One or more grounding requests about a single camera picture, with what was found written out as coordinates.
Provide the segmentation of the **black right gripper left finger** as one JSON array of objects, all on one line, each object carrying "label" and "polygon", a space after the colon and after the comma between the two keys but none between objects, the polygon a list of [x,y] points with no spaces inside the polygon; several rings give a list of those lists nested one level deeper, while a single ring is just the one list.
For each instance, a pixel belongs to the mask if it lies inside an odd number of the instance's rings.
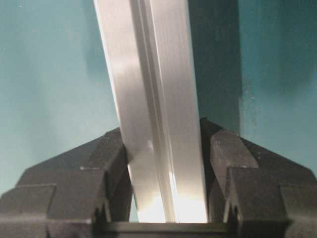
[{"label": "black right gripper left finger", "polygon": [[3,238],[92,238],[127,222],[132,186],[119,128],[27,168],[0,198]]}]

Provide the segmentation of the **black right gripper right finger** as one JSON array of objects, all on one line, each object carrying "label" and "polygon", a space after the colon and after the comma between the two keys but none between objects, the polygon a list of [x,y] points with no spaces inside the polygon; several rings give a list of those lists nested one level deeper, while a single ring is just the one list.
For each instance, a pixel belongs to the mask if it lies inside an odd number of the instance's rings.
[{"label": "black right gripper right finger", "polygon": [[208,220],[238,238],[314,238],[317,179],[281,155],[200,120]]}]

